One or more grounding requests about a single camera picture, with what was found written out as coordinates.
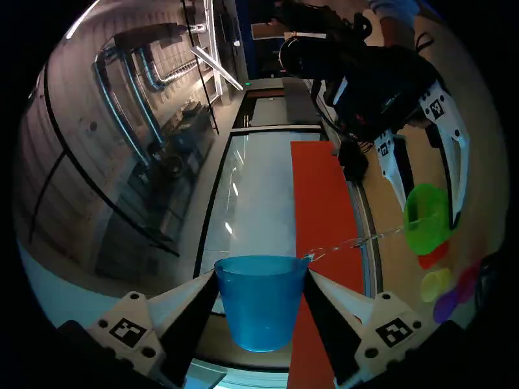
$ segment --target person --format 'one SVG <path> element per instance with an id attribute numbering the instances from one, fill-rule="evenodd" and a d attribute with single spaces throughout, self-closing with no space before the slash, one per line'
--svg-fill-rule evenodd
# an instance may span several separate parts
<path id="1" fill-rule="evenodd" d="M 307 4 L 310 7 L 301 7 L 302 4 L 295 0 L 276 0 L 273 3 L 273 17 L 267 24 L 274 29 L 279 29 L 279 25 L 283 25 L 291 31 L 322 32 L 325 26 L 330 27 L 330 23 L 344 23 L 339 16 L 337 19 L 331 16 L 334 12 L 327 5 L 318 7 L 330 11 L 322 14 L 328 14 L 325 20 L 316 19 L 315 13 L 312 12 L 316 5 L 310 3 Z M 441 22 L 441 18 L 428 5 L 419 0 L 368 0 L 367 5 L 379 17 L 384 45 L 388 47 L 401 45 L 409 49 L 415 48 L 414 22 L 418 14 Z"/>

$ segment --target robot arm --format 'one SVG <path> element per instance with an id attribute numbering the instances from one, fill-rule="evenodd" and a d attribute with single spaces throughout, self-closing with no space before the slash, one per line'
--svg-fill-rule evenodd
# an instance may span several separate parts
<path id="1" fill-rule="evenodd" d="M 218 290 L 211 271 L 149 300 L 130 292 L 86 331 L 78 325 L 72 328 L 81 346 L 90 337 L 102 352 L 111 353 L 112 363 L 181 388 Z M 338 388 L 382 374 L 432 332 L 393 293 L 368 298 L 312 270 L 306 274 L 304 296 Z M 70 335 L 70 322 L 67 325 Z"/>
<path id="2" fill-rule="evenodd" d="M 440 141 L 431 146 L 439 148 L 441 152 L 447 179 L 450 229 L 453 230 L 459 222 L 465 199 L 470 138 L 454 100 L 439 82 L 436 81 L 421 97 L 420 106 L 426 117 L 438 128 Z M 387 130 L 374 143 L 382 174 L 391 182 L 398 203 L 404 209 L 405 199 L 414 185 L 405 143 L 400 143 L 398 150 L 399 138 L 402 142 L 403 137 Z M 460 150 L 459 162 L 454 149 L 455 142 Z"/>
<path id="3" fill-rule="evenodd" d="M 440 134 L 440 149 L 449 192 L 449 221 L 450 228 L 453 230 L 459 222 L 465 199 L 470 138 L 456 103 L 443 90 L 439 82 L 434 83 L 422 96 L 420 106 L 426 117 L 437 125 Z M 459 146 L 459 163 L 453 142 Z"/>

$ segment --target wall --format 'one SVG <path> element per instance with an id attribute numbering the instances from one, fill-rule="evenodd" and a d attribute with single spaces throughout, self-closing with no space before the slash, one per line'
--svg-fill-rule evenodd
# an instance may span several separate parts
<path id="1" fill-rule="evenodd" d="M 113 202 L 117 202 L 136 160 L 102 101 L 91 68 L 93 60 L 118 32 L 155 23 L 185 24 L 181 7 L 180 0 L 104 0 L 50 57 L 47 81 L 57 123 L 80 164 Z M 182 43 L 164 49 L 155 45 L 159 72 L 164 74 L 192 59 L 189 47 L 187 36 L 182 37 Z M 109 72 L 117 97 L 145 148 L 152 136 L 130 98 L 121 69 L 114 63 Z M 161 124 L 178 109 L 176 95 L 198 78 L 198 72 L 192 71 L 163 93 L 148 95 Z M 67 157 L 43 197 L 34 241 L 29 244 L 30 216 L 37 195 L 61 152 L 45 106 L 42 72 L 35 100 L 19 129 L 13 204 L 16 231 L 21 243 L 44 266 L 64 279 L 95 290 L 98 283 L 82 273 L 93 272 L 112 211 L 85 184 Z M 128 290 L 124 283 L 106 280 L 106 284 L 110 283 L 113 287 L 104 292 L 120 296 Z"/>

